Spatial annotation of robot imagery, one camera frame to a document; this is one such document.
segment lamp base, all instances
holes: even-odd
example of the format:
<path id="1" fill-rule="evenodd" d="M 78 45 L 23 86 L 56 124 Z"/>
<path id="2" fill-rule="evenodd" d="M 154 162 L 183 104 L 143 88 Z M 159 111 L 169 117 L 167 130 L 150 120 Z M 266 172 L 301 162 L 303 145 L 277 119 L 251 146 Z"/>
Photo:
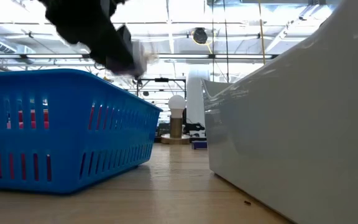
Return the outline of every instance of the lamp base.
<path id="1" fill-rule="evenodd" d="M 162 144 L 190 144 L 190 136 L 182 135 L 181 138 L 171 138 L 169 134 L 161 136 Z"/>

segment blue object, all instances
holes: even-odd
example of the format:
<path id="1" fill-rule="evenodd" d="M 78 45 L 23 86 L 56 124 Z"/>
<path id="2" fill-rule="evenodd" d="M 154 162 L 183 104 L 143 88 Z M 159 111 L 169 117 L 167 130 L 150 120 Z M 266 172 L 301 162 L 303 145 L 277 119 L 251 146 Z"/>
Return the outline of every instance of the blue object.
<path id="1" fill-rule="evenodd" d="M 193 149 L 207 149 L 208 145 L 206 141 L 193 141 L 191 143 Z"/>
<path id="2" fill-rule="evenodd" d="M 136 167 L 160 112 L 88 72 L 1 72 L 0 189 L 67 194 Z"/>

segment wood grain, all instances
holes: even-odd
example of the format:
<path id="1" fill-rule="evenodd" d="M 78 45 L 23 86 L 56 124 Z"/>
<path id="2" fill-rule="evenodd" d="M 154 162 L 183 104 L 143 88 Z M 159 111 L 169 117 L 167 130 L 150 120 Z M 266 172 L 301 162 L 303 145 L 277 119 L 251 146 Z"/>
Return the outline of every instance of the wood grain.
<path id="1" fill-rule="evenodd" d="M 138 169 L 75 195 L 0 192 L 0 223 L 290 223 L 216 177 L 207 151 L 153 150 Z"/>

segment white column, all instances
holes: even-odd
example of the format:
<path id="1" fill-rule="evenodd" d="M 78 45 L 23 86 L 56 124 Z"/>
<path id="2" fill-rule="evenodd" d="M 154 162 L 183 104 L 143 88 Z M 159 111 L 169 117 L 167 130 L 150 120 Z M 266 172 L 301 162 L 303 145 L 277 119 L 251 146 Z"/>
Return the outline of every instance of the white column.
<path id="1" fill-rule="evenodd" d="M 209 80 L 208 65 L 192 65 L 186 80 L 187 90 L 187 123 L 200 123 L 205 127 L 204 101 L 201 79 Z M 198 133 L 205 137 L 205 131 L 190 131 L 190 134 Z"/>

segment ceiling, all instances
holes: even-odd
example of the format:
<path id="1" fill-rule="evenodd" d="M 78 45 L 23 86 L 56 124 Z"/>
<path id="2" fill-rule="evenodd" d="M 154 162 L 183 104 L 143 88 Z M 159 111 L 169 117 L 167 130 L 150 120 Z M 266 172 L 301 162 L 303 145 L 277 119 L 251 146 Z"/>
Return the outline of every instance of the ceiling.
<path id="1" fill-rule="evenodd" d="M 310 6 L 309 2 L 326 4 Z M 240 55 L 240 58 L 244 58 L 244 55 L 262 54 L 257 0 L 225 0 L 224 3 L 223 5 L 223 0 L 215 0 L 213 5 L 212 0 L 130 0 L 124 6 L 119 5 L 111 21 L 116 28 L 125 24 L 132 34 L 132 40 L 141 42 L 147 52 L 169 54 L 173 57 L 157 59 L 148 66 L 145 78 L 186 78 L 190 69 L 203 64 L 209 68 L 214 81 L 235 82 L 260 68 L 262 60 L 224 59 L 214 62 L 207 58 L 175 58 L 178 54 L 230 54 Z M 265 53 L 282 54 L 310 36 L 331 15 L 338 3 L 339 0 L 262 0 Z M 20 49 L 17 54 L 23 54 L 23 50 L 34 54 L 88 53 L 85 46 L 69 45 L 61 39 L 44 14 L 45 8 L 38 1 L 0 0 L 0 42 Z M 208 35 L 208 41 L 204 45 L 197 44 L 192 38 L 197 27 L 205 28 Z M 0 68 L 76 68 L 107 77 L 121 88 L 135 89 L 130 79 L 98 70 L 91 60 L 39 58 L 32 62 L 28 64 L 0 58 Z M 144 86 L 144 90 L 149 88 L 166 91 L 156 91 L 155 94 L 143 97 L 166 99 L 167 94 L 171 96 L 180 93 L 173 90 L 184 88 L 183 84 L 150 82 Z"/>

